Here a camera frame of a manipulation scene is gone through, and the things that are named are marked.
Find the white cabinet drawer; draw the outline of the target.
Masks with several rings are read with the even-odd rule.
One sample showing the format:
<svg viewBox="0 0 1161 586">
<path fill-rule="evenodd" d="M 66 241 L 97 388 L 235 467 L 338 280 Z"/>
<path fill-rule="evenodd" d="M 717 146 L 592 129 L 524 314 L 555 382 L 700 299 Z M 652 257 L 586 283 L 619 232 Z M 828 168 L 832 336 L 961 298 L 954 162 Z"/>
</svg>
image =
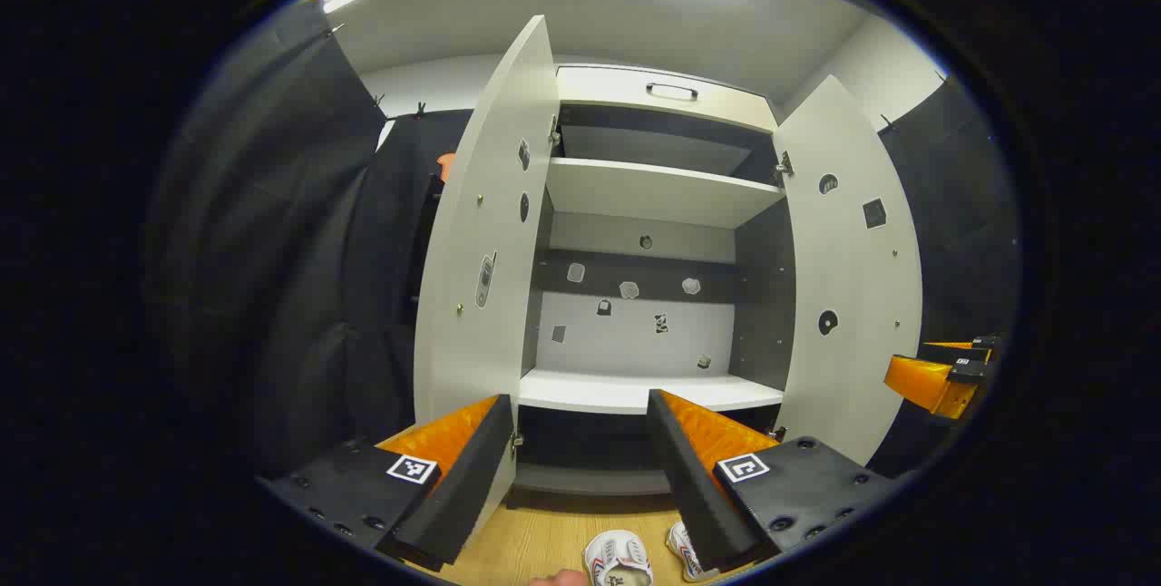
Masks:
<svg viewBox="0 0 1161 586">
<path fill-rule="evenodd" d="M 765 95 L 699 77 L 621 65 L 565 63 L 557 66 L 556 81 L 563 104 L 672 113 L 767 133 L 778 128 Z"/>
</svg>

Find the white shoe cabinet door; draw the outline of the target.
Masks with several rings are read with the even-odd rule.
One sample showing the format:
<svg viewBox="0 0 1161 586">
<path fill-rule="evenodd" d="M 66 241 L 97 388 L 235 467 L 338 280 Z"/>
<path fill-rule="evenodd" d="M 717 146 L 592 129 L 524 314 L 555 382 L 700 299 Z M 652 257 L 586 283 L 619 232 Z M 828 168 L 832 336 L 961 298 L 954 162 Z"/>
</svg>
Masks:
<svg viewBox="0 0 1161 586">
<path fill-rule="evenodd" d="M 536 15 L 473 108 L 435 212 L 414 335 L 419 424 L 519 395 L 558 109 L 548 26 Z"/>
<path fill-rule="evenodd" d="M 795 247 L 795 337 L 781 411 L 860 465 L 901 398 L 890 359 L 915 354 L 923 320 L 918 243 L 894 162 L 854 95 L 825 77 L 773 132 Z"/>
</svg>

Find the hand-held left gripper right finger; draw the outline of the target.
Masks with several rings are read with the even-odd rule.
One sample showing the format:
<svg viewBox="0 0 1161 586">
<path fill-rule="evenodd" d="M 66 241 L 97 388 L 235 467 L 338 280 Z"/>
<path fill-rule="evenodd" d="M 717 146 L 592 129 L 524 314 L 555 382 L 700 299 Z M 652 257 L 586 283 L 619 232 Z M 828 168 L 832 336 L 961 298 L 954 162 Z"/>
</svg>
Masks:
<svg viewBox="0 0 1161 586">
<path fill-rule="evenodd" d="M 646 426 L 705 569 L 796 552 L 882 508 L 899 489 L 819 437 L 776 441 L 664 389 L 649 392 Z"/>
</svg>

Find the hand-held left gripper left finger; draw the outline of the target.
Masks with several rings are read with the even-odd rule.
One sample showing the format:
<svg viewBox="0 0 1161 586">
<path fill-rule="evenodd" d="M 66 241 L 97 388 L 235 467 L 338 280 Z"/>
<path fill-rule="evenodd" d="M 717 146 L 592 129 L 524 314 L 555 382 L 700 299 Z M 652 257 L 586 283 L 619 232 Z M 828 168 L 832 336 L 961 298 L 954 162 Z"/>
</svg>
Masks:
<svg viewBox="0 0 1161 586">
<path fill-rule="evenodd" d="M 437 572 L 457 560 L 512 457 L 509 395 L 485 397 L 390 440 L 348 440 L 262 487 L 324 535 Z"/>
</svg>

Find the black backdrop cloth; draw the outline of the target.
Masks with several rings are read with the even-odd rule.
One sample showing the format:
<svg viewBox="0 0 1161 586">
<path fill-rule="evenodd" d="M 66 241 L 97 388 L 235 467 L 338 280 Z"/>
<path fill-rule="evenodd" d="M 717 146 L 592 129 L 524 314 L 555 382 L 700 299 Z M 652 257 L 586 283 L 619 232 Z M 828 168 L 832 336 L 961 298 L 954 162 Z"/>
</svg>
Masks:
<svg viewBox="0 0 1161 586">
<path fill-rule="evenodd" d="M 258 472 L 419 424 L 424 256 L 491 73 L 467 108 L 385 116 L 336 28 L 300 3 L 229 56 L 176 135 L 145 289 L 180 384 L 224 417 Z M 1004 333 L 1021 295 L 1019 211 L 990 124 L 946 82 L 875 130 L 916 229 L 916 350 Z"/>
</svg>

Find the white canvas shoe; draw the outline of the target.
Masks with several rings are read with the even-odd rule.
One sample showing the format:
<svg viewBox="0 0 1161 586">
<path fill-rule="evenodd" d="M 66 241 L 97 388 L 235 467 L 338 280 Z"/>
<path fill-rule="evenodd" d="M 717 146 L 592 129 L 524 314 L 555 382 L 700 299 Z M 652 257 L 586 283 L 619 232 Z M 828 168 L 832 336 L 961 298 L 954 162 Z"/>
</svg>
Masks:
<svg viewBox="0 0 1161 586">
<path fill-rule="evenodd" d="M 589 586 L 654 586 L 644 543 L 634 531 L 603 531 L 583 554 Z"/>
<path fill-rule="evenodd" d="M 683 581 L 713 581 L 721 576 L 721 570 L 717 567 L 706 569 L 701 564 L 701 560 L 693 548 L 691 537 L 688 537 L 688 528 L 686 528 L 684 521 L 678 520 L 670 529 L 668 529 L 665 545 L 668 545 L 668 549 L 675 554 L 682 564 Z"/>
</svg>

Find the white shoe cabinet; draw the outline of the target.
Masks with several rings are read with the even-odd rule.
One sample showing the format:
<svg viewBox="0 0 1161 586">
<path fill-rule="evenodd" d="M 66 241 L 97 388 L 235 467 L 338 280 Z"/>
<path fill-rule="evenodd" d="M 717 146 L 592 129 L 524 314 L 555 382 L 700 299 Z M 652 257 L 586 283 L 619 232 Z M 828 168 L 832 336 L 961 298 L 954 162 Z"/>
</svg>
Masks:
<svg viewBox="0 0 1161 586">
<path fill-rule="evenodd" d="M 781 189 L 773 132 L 672 113 L 560 102 L 553 159 L 701 171 Z M 546 211 L 525 372 L 742 376 L 786 388 L 795 247 L 786 196 L 736 230 Z M 779 405 L 724 411 L 764 429 Z M 668 493 L 644 414 L 519 405 L 514 490 L 594 498 Z"/>
</svg>

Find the white cabinet shelf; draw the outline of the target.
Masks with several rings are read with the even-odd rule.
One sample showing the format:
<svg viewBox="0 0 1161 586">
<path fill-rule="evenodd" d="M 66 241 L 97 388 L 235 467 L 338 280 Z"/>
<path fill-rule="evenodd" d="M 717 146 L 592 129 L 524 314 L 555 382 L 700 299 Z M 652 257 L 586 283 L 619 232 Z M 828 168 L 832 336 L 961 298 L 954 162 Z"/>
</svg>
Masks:
<svg viewBox="0 0 1161 586">
<path fill-rule="evenodd" d="M 565 214 L 736 230 L 785 198 L 776 186 L 630 161 L 551 159 L 547 189 Z"/>
<path fill-rule="evenodd" d="M 519 405 L 586 414 L 644 414 L 652 389 L 714 412 L 779 405 L 784 393 L 742 376 L 605 376 L 534 368 L 520 379 Z"/>
</svg>

